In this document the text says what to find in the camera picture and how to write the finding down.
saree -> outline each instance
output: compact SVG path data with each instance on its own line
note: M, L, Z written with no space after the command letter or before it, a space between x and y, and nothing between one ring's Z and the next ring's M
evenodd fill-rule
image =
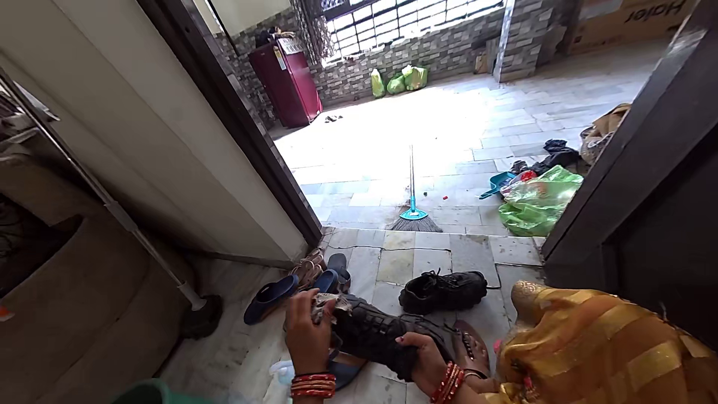
M633 303L519 281L490 404L717 404L716 354Z

door frame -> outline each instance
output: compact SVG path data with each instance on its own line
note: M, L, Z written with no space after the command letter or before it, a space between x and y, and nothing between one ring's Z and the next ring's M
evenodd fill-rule
M194 3L191 0L187 5L182 0L137 2L202 92L227 132L301 232L304 240L310 247L316 247L322 237L321 225L308 204L299 196L299 191L292 185L268 140L256 126L195 25L187 10L188 6L196 8Z
M612 237L718 124L717 47L718 5L700 1L546 239L548 284L618 292Z

window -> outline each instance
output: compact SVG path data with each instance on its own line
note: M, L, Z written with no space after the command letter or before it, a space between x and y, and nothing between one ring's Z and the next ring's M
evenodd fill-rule
M335 54L328 61L415 37L421 31L471 17L497 0L332 0L322 2Z

blue broom handle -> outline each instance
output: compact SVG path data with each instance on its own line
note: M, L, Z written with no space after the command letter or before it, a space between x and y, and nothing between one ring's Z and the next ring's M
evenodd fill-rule
M414 145L409 145L409 190L411 191L411 211L416 212L416 195L414 194Z

refrigerator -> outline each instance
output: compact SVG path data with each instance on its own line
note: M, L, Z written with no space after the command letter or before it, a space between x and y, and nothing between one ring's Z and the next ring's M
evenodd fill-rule
M249 53L249 63L282 126L306 126L322 112L307 59L295 39L280 38L258 47Z

